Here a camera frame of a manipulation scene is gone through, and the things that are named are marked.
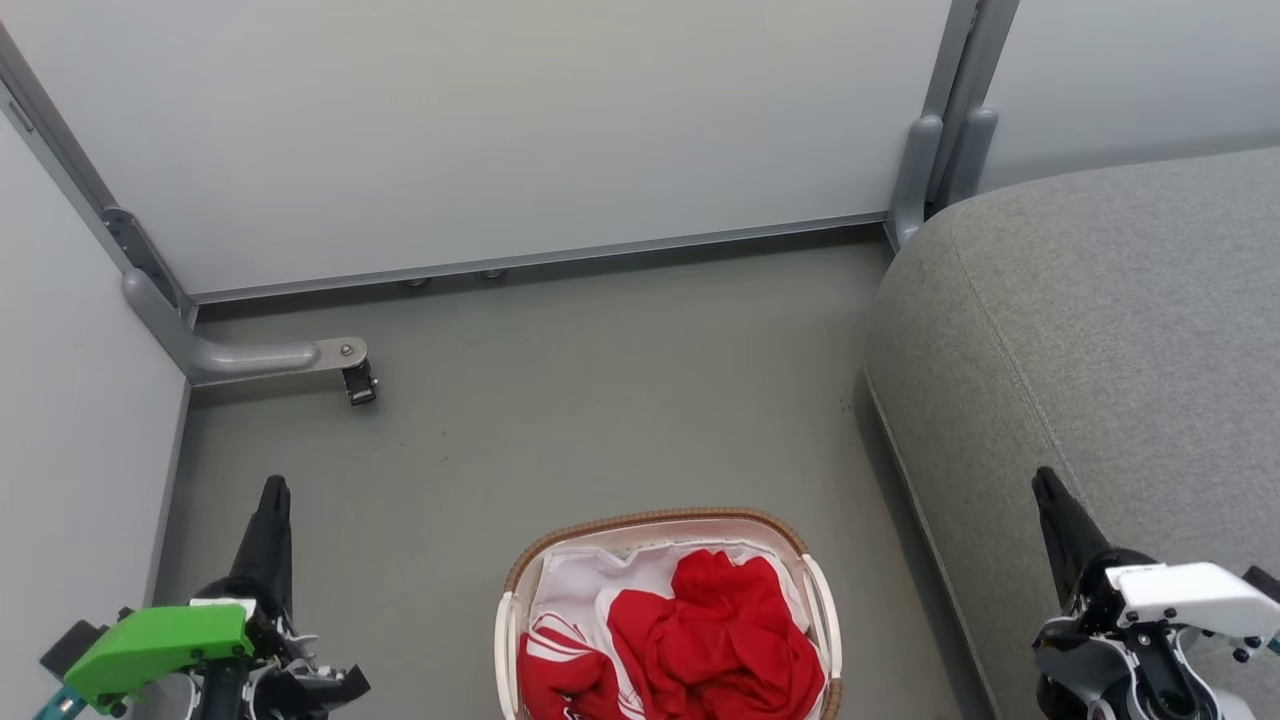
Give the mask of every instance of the basket handle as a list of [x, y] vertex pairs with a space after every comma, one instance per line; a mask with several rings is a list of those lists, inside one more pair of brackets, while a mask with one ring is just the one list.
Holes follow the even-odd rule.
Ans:
[[822, 573], [818, 561], [808, 552], [800, 556], [804, 560], [805, 580], [809, 585], [809, 607], [813, 611], [815, 634], [818, 635], [818, 652], [823, 653], [831, 664], [832, 679], [840, 678], [841, 666], [845, 664], [844, 648], [840, 641], [840, 618], [836, 615], [836, 598], [827, 585], [827, 575]]
[[493, 670], [498, 678], [498, 702], [504, 720], [516, 720], [520, 710], [520, 688], [516, 685], [516, 597], [507, 591], [498, 602], [493, 623]]

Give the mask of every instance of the gray fabric upholstery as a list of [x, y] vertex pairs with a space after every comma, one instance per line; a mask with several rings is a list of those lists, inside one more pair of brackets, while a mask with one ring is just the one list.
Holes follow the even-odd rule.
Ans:
[[[1056, 610], [1030, 479], [1108, 538], [1280, 571], [1280, 150], [1076, 173], [929, 220], [878, 297], [865, 370], [997, 712], [1039, 717]], [[1197, 648], [1260, 717], [1280, 664]]]

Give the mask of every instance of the red cloth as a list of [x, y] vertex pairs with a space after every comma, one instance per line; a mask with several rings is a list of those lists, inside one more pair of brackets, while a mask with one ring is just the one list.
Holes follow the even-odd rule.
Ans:
[[521, 696], [532, 720], [639, 720], [618, 694], [613, 661], [590, 647], [581, 630], [554, 614], [520, 635]]
[[648, 720], [801, 720], [826, 684], [763, 557], [701, 550], [676, 566], [675, 598], [622, 591], [609, 610], [618, 656]]

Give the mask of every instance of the white wall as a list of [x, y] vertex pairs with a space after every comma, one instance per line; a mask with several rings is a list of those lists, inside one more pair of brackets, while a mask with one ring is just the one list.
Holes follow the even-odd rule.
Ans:
[[0, 698], [29, 717], [40, 656], [148, 591], [186, 379], [120, 272], [0, 117]]
[[0, 0], [184, 288], [888, 209], [950, 0]]
[[980, 190], [1280, 145], [1280, 3], [1023, 0]]

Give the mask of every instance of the floor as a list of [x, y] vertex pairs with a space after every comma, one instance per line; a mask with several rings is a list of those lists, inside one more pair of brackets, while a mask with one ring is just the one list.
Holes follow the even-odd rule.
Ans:
[[[227, 306], [237, 341], [360, 334], [379, 400], [335, 377], [193, 397], [157, 602], [227, 571], [262, 480], [293, 489], [296, 620], [372, 692], [337, 717], [500, 716], [492, 633], [539, 536], [749, 505], [826, 569], [842, 717], [987, 717], [865, 388], [878, 228]], [[148, 703], [180, 717], [186, 691]]]

